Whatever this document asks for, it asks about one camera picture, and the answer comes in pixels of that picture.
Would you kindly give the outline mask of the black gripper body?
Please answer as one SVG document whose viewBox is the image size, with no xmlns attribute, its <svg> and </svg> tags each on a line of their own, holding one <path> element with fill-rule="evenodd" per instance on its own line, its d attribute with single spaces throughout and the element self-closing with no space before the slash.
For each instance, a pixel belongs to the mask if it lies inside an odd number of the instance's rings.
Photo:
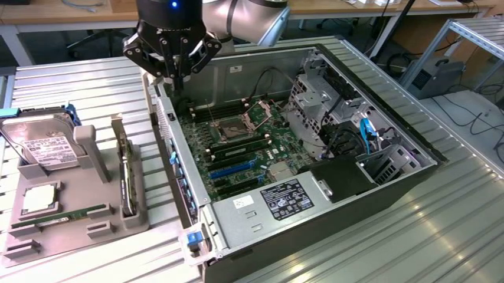
<svg viewBox="0 0 504 283">
<path fill-rule="evenodd" d="M 136 33 L 148 47 L 157 54 L 189 54 L 206 34 L 202 1 L 137 0 L 136 11 Z"/>
</svg>

